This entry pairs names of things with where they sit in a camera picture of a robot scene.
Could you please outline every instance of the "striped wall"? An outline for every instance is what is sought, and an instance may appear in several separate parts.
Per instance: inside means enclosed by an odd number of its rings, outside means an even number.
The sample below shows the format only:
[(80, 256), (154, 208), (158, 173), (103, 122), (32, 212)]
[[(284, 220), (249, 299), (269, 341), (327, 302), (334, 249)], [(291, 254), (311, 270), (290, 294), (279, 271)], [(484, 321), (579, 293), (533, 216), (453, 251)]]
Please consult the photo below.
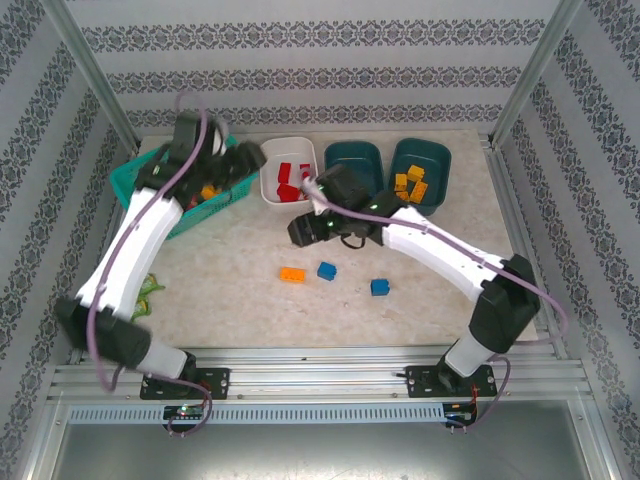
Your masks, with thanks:
[(558, 0), (69, 0), (141, 135), (201, 92), (235, 131), (491, 131)]
[(69, 346), (55, 300), (95, 268), (127, 153), (37, 1), (0, 6), (0, 479), (20, 469)]
[(623, 478), (640, 478), (640, 2), (584, 1), (502, 145)]

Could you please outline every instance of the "ventilation grille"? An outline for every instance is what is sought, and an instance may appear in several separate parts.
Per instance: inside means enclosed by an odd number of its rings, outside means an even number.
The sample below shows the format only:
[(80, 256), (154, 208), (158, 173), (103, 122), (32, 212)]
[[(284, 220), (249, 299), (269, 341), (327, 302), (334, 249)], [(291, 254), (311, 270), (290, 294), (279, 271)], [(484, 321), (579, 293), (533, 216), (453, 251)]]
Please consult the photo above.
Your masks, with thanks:
[[(122, 425), (162, 423), (163, 407), (87, 406), (74, 407), (69, 420), (75, 425)], [(411, 423), (441, 422), (441, 403), (400, 405), (214, 405), (208, 423), (218, 425)], [(176, 420), (193, 424), (196, 420)]]

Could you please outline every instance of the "black mounting bracket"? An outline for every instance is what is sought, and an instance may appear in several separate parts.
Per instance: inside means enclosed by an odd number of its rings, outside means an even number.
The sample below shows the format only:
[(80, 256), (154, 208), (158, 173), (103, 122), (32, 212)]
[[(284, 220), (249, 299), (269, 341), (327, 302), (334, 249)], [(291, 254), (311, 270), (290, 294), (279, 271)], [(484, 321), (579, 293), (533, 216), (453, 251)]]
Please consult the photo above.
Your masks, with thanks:
[(455, 390), (449, 390), (438, 380), (438, 366), (410, 365), (404, 369), (409, 398), (463, 398), (473, 396), (473, 387), (477, 389), (477, 397), (495, 397), (498, 393), (493, 369), (489, 365), (481, 365), (468, 378), (460, 379)]
[[(196, 368), (193, 383), (203, 386), (211, 394), (213, 400), (226, 400), (229, 392), (231, 370), (228, 368)], [(142, 378), (140, 387), (142, 400), (202, 400), (200, 390), (183, 387), (155, 378)]]

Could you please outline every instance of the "gray floor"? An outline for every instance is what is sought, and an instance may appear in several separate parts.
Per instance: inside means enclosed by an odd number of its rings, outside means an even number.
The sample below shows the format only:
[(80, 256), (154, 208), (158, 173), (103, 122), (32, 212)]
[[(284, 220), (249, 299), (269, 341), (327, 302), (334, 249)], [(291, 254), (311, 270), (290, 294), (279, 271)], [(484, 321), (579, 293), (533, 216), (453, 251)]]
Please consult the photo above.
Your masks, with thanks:
[(503, 403), (475, 433), (439, 424), (70, 426), (58, 480), (588, 478), (562, 402)]

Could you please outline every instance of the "enclosure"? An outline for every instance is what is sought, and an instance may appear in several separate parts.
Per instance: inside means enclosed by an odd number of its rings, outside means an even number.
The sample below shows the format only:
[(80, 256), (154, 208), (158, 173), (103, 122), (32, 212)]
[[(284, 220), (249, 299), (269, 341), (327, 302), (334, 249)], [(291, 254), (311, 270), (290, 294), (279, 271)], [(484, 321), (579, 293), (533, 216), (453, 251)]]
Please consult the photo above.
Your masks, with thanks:
[[(0, 10), (0, 478), (640, 478), (639, 0)], [(141, 400), (133, 371), (105, 394), (53, 307), (120, 228), (109, 175), (171, 138), (182, 91), (239, 142), (308, 139), (319, 172), (331, 145), (368, 142), (383, 188), (403, 139), (446, 147), (429, 220), (528, 258), (568, 334), (513, 347), (491, 418), (451, 434), (446, 400), (410, 398), (397, 374), (435, 365), (474, 304), (373, 242), (292, 245), (287, 225), (310, 206), (270, 205), (254, 180), (150, 269), (165, 288), (136, 322), (231, 371), (200, 438), (166, 438), (163, 408), (177, 403)], [(316, 276), (321, 262), (334, 281)], [(305, 269), (305, 284), (281, 267)], [(371, 295), (377, 278), (387, 296)], [(557, 335), (558, 320), (543, 304), (521, 339)]]

